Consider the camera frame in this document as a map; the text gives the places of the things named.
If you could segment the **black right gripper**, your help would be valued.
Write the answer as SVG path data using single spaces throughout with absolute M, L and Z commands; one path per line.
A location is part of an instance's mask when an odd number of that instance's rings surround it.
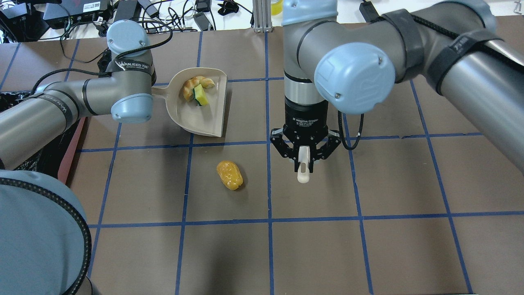
M 327 159 L 341 144 L 341 135 L 337 130 L 329 130 L 326 123 L 328 115 L 327 101 L 302 105 L 285 98 L 285 123 L 283 128 L 270 131 L 270 142 L 281 157 L 290 159 L 294 172 L 298 172 L 299 147 L 309 146 L 312 157 L 312 172 L 319 160 Z M 284 140 L 286 137 L 291 146 Z M 316 147 L 324 138 L 326 142 Z

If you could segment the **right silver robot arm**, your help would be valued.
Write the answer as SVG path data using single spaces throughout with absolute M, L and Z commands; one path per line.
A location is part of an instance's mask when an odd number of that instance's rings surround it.
M 417 75 L 523 170 L 523 54 L 496 34 L 486 2 L 401 9 L 353 30 L 337 15 L 335 0 L 283 2 L 286 122 L 270 142 L 299 182 L 346 142 L 326 125 L 329 103 L 362 115 Z

